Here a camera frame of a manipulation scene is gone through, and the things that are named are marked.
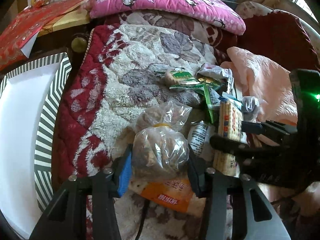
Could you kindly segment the tall cracker sleeve packet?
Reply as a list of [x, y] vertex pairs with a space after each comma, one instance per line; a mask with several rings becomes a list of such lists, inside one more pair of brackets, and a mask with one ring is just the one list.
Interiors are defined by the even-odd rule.
[[[229, 98], [221, 98], [219, 111], [219, 127], [217, 135], [222, 139], [226, 139], [222, 146], [228, 141], [240, 142], [242, 137], [242, 121], [243, 113], [238, 108], [238, 101]], [[230, 150], [222, 152], [214, 150], [213, 168], [220, 171], [222, 174], [235, 177], [237, 174], [237, 162], [235, 156]]]

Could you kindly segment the light blue snack packet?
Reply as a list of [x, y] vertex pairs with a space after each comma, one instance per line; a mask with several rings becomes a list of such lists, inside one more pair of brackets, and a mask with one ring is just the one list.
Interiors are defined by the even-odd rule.
[[215, 127], [204, 121], [192, 122], [188, 133], [188, 143], [194, 154], [205, 161], [212, 161], [213, 148], [210, 145], [210, 137], [215, 133]]

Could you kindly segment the clear bag of nuts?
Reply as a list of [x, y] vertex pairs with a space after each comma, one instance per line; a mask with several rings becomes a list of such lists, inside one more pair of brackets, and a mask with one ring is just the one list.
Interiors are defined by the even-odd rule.
[[132, 170], [136, 180], [160, 182], [184, 174], [189, 146], [180, 130], [191, 111], [190, 106], [169, 100], [145, 109], [132, 123]]

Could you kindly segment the orange cracker packet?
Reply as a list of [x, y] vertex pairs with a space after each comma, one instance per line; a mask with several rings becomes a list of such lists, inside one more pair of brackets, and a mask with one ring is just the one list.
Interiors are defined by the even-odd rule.
[[206, 204], [197, 198], [187, 178], [163, 183], [131, 180], [129, 189], [143, 198], [177, 212], [201, 217]]

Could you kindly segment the black green snack packet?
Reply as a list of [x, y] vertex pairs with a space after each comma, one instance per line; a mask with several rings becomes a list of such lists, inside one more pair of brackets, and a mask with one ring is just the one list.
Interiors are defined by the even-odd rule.
[[220, 95], [210, 85], [203, 85], [203, 93], [208, 108], [210, 122], [214, 124], [219, 120]]

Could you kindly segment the small clear wrapped candy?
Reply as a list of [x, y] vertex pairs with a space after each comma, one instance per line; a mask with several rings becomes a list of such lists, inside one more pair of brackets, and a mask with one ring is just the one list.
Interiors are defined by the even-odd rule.
[[241, 111], [243, 113], [244, 121], [256, 122], [260, 112], [260, 102], [254, 96], [244, 96], [242, 98]]

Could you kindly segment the peach pink blanket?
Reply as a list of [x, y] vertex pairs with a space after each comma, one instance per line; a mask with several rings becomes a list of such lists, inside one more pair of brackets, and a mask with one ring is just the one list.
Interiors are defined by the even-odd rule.
[[297, 124], [297, 105], [294, 101], [289, 71], [271, 59], [255, 55], [238, 47], [227, 49], [230, 61], [221, 64], [233, 72], [234, 81], [243, 96], [253, 96], [260, 102], [257, 120]]

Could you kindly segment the dark green snack packet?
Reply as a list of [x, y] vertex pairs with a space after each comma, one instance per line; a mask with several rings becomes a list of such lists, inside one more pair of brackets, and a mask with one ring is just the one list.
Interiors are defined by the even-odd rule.
[[224, 83], [219, 80], [201, 77], [198, 83], [186, 83], [186, 84], [177, 84], [169, 87], [170, 90], [196, 90], [196, 91], [204, 91], [205, 85], [208, 85], [213, 90], [219, 90], [223, 87]]

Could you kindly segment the white silver snack bag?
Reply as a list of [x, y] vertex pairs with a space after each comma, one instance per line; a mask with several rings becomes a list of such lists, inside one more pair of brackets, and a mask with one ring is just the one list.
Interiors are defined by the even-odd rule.
[[204, 63], [197, 71], [196, 78], [202, 85], [203, 95], [207, 94], [209, 89], [216, 91], [219, 95], [222, 95], [223, 92], [232, 94], [234, 77], [229, 68]]

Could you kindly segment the green biscuit packet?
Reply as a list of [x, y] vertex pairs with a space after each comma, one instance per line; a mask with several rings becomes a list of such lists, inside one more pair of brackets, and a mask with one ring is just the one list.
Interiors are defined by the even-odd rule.
[[170, 87], [174, 85], [196, 85], [200, 82], [188, 71], [168, 69], [164, 74], [164, 83]]

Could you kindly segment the dark red cushion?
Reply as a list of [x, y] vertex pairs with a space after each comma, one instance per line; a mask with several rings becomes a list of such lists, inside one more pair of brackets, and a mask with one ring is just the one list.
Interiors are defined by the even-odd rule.
[[283, 68], [319, 70], [319, 60], [300, 21], [287, 12], [271, 12], [244, 20], [246, 31], [237, 46], [265, 56]]

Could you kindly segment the green striped white tray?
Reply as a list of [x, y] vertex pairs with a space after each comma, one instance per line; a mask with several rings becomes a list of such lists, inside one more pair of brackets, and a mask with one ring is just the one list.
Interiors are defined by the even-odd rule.
[[67, 53], [25, 63], [1, 81], [1, 213], [28, 239], [53, 197], [52, 144], [71, 71]]

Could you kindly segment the floral red cream blanket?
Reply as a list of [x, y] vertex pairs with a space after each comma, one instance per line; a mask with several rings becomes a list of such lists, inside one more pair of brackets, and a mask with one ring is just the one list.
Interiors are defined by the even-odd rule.
[[[203, 119], [202, 97], [170, 90], [168, 69], [196, 74], [208, 62], [228, 60], [238, 36], [188, 16], [136, 10], [108, 16], [90, 34], [81, 66], [65, 88], [56, 120], [53, 187], [71, 175], [94, 176], [133, 144], [132, 123], [147, 108], [169, 100]], [[186, 136], [188, 120], [180, 130]], [[197, 239], [201, 217], [163, 207], [129, 189], [115, 203], [122, 239]]]

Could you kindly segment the pink penguin quilt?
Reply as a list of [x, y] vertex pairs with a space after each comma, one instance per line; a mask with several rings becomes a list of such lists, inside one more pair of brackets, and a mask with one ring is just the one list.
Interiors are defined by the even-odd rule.
[[235, 35], [243, 35], [246, 30], [244, 20], [221, 0], [88, 0], [84, 8], [90, 18], [151, 9], [190, 16]]

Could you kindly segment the round brass knob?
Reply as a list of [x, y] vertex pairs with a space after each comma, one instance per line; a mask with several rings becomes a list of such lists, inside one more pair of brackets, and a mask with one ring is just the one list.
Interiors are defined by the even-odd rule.
[[75, 37], [71, 41], [71, 49], [76, 53], [84, 53], [87, 49], [88, 42], [83, 37]]

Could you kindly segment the red patterned paper sheet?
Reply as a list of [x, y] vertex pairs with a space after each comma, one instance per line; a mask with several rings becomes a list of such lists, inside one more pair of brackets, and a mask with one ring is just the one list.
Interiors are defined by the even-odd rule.
[[1, 70], [27, 59], [22, 47], [49, 22], [70, 12], [85, 0], [59, 0], [40, 8], [20, 12], [1, 34]]

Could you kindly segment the yellow gold box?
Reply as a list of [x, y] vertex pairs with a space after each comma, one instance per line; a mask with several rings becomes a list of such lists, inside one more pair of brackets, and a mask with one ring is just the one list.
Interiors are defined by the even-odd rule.
[[87, 10], [82, 7], [77, 7], [61, 16], [54, 18], [46, 24], [38, 33], [38, 37], [47, 35], [49, 33], [88, 24], [91, 21]]

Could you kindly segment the santa figurine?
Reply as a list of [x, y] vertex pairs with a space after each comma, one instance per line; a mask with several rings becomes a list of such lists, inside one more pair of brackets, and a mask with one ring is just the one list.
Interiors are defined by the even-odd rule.
[[49, 5], [54, 0], [31, 0], [31, 6], [35, 8], [40, 8], [46, 5]]

